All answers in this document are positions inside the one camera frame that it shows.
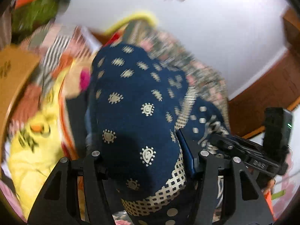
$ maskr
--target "yellow cloth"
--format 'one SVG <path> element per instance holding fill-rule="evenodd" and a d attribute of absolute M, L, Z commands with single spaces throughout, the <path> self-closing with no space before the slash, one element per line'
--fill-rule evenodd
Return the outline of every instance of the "yellow cloth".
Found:
<path fill-rule="evenodd" d="M 8 167 L 26 219 L 50 172 L 64 156 L 59 134 L 59 91 L 67 72 L 65 69 L 59 74 L 42 110 L 12 140 Z"/>

